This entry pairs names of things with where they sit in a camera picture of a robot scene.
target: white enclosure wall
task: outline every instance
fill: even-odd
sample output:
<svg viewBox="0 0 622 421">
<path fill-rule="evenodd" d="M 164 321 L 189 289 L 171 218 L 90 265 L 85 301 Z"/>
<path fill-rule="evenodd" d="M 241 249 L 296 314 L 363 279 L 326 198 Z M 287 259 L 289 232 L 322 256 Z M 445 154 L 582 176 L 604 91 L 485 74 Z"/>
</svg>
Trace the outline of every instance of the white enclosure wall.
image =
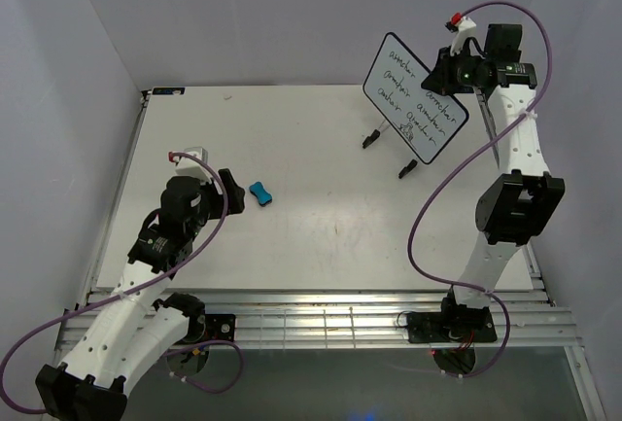
<svg viewBox="0 0 622 421">
<path fill-rule="evenodd" d="M 88 0 L 0 0 L 0 17 L 4 355 L 73 308 L 140 94 Z M 57 330 L 35 337 L 9 365 L 8 389 L 22 404 L 40 405 L 34 377 L 52 358 Z M 21 418 L 0 403 L 0 419 Z"/>
<path fill-rule="evenodd" d="M 534 0 L 553 42 L 540 140 L 567 193 L 536 254 L 553 298 L 569 305 L 609 419 L 622 419 L 622 0 Z M 526 51 L 541 51 L 530 38 Z M 526 58 L 543 56 L 527 53 Z"/>
<path fill-rule="evenodd" d="M 358 84 L 387 31 L 433 63 L 449 38 L 448 15 L 486 0 L 90 1 L 143 89 Z M 519 17 L 502 9 L 479 16 Z"/>
</svg>

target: blue object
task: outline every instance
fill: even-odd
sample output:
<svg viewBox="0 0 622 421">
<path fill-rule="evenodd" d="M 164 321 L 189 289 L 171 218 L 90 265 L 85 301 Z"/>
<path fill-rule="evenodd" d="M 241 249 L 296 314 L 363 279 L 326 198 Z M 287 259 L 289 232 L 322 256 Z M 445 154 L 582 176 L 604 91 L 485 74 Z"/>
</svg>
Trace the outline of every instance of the blue object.
<svg viewBox="0 0 622 421">
<path fill-rule="evenodd" d="M 257 181 L 249 186 L 249 191 L 257 198 L 257 201 L 261 207 L 272 202 L 272 194 L 265 190 L 261 181 Z"/>
</svg>

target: red connector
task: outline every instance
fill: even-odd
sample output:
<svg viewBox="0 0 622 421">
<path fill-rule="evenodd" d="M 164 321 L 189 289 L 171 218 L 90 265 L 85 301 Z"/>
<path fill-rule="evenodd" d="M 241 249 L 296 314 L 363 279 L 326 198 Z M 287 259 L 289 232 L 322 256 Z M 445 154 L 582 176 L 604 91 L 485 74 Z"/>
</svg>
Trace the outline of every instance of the red connector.
<svg viewBox="0 0 622 421">
<path fill-rule="evenodd" d="M 451 20 L 449 22 L 451 22 L 451 25 L 458 25 L 458 22 L 460 22 L 462 18 L 463 15 L 461 15 L 460 13 L 455 13 L 453 16 L 451 16 Z"/>
</svg>

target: white tabletop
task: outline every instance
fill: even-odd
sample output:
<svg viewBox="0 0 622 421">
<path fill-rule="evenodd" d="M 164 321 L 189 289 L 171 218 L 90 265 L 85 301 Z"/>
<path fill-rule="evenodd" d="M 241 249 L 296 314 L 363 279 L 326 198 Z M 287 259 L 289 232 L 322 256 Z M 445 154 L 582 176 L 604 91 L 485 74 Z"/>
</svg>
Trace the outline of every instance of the white tabletop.
<svg viewBox="0 0 622 421">
<path fill-rule="evenodd" d="M 433 164 L 399 180 L 414 155 L 392 129 L 362 149 L 383 119 L 360 86 L 186 88 L 184 95 L 152 96 L 97 286 L 117 284 L 144 218 L 175 175 L 167 153 L 203 146 L 212 167 L 230 168 L 243 188 L 262 181 L 274 200 L 259 207 L 247 191 L 245 211 L 227 217 L 173 289 L 444 289 L 414 271 L 406 239 L 432 190 L 486 142 L 474 98 L 463 101 L 471 117 L 462 131 Z M 492 154 L 485 154 L 438 198 L 415 239 L 424 269 L 460 276 L 477 234 L 475 203 L 497 176 Z M 518 253 L 498 289 L 531 288 Z"/>
</svg>

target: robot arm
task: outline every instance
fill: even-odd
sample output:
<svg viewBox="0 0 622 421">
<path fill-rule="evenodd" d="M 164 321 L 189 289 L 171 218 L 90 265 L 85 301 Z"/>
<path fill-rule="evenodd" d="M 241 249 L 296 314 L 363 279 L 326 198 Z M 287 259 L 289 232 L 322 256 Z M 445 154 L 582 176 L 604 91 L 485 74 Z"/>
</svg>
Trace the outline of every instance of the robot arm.
<svg viewBox="0 0 622 421">
<path fill-rule="evenodd" d="M 522 27 L 491 24 L 484 52 L 472 56 L 463 45 L 474 37 L 474 22 L 456 15 L 446 26 L 457 36 L 451 47 L 440 49 L 422 88 L 441 95 L 475 92 L 492 139 L 520 118 L 536 96 L 534 67 L 520 62 Z M 494 149 L 500 176 L 477 202 L 479 233 L 459 279 L 490 291 L 514 254 L 542 232 L 565 191 L 564 180 L 553 178 L 544 161 L 533 115 Z M 440 312 L 408 315 L 409 340 L 447 342 L 471 335 L 475 342 L 496 341 L 489 307 L 486 294 L 456 285 Z"/>
<path fill-rule="evenodd" d="M 536 91 L 525 85 L 497 86 L 487 100 L 485 114 L 501 131 L 527 109 Z M 475 212 L 480 230 L 460 282 L 494 290 L 507 263 L 541 233 L 564 192 L 562 180 L 549 174 L 537 138 L 536 119 L 527 118 L 497 147 L 501 176 L 482 195 Z M 457 304 L 485 308 L 490 299 L 476 290 L 454 287 Z"/>
<path fill-rule="evenodd" d="M 202 148 L 185 151 L 207 161 Z M 160 198 L 160 208 L 149 214 L 129 252 L 119 285 L 121 299 L 106 305 L 86 334 L 57 368 L 45 365 L 36 384 L 46 410 L 64 421 L 120 420 L 127 397 L 145 372 L 174 343 L 203 334 L 205 305 L 190 295 L 173 294 L 156 301 L 173 276 L 126 295 L 184 261 L 192 242 L 210 219 L 223 211 L 223 197 L 195 162 L 177 162 L 175 176 Z M 227 215 L 244 210 L 244 190 L 227 169 L 219 171 L 229 201 Z M 154 319 L 138 331 L 156 306 Z"/>
</svg>

